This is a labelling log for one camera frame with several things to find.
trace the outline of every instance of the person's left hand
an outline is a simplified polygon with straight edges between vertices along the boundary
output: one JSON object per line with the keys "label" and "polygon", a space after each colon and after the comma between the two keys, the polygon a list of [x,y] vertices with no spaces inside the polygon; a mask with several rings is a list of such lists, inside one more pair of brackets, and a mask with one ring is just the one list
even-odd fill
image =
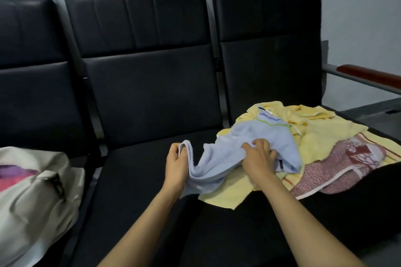
{"label": "person's left hand", "polygon": [[188,176],[188,153],[183,147],[178,157],[178,146],[180,143],[173,143],[167,155],[166,178],[162,190],[166,190],[177,198],[183,193],[185,180]]}

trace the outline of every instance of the human hand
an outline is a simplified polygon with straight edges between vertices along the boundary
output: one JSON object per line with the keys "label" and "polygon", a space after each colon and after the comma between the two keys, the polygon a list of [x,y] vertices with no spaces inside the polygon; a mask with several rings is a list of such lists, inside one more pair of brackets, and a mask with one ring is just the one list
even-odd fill
{"label": "human hand", "polygon": [[252,143],[256,145],[256,148],[252,148],[249,143],[241,146],[247,153],[242,160],[242,167],[245,173],[261,187],[266,179],[275,176],[274,160],[277,158],[277,151],[270,150],[270,143],[264,138],[255,139]]}
{"label": "human hand", "polygon": [[178,157],[178,146],[180,143],[173,143],[166,160],[166,177],[162,190],[178,198],[183,193],[185,180],[188,176],[188,153],[183,147]]}

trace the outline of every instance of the red and white patterned towel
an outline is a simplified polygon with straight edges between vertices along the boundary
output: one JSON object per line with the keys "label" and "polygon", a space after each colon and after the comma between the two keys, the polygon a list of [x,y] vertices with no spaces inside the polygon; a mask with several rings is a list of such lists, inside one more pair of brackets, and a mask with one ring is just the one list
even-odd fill
{"label": "red and white patterned towel", "polygon": [[334,194],[348,190],[378,168],[385,157],[382,146],[367,143],[355,135],[338,142],[323,161],[307,164],[302,179],[291,193],[297,199],[303,199],[318,191]]}

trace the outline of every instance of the wooden armrest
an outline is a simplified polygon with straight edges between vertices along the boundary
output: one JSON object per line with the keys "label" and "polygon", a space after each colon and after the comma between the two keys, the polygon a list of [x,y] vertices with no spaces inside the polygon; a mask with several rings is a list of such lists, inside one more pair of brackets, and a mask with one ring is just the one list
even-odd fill
{"label": "wooden armrest", "polygon": [[401,90],[401,76],[399,75],[367,69],[358,65],[341,65],[337,67],[337,71]]}

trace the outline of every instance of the floor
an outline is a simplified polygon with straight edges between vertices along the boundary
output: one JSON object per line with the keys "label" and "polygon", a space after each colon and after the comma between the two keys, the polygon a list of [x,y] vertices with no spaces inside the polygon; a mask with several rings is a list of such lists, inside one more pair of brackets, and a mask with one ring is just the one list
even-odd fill
{"label": "floor", "polygon": [[[351,118],[401,140],[401,98],[343,111]],[[361,256],[369,267],[401,266],[401,234]]]}

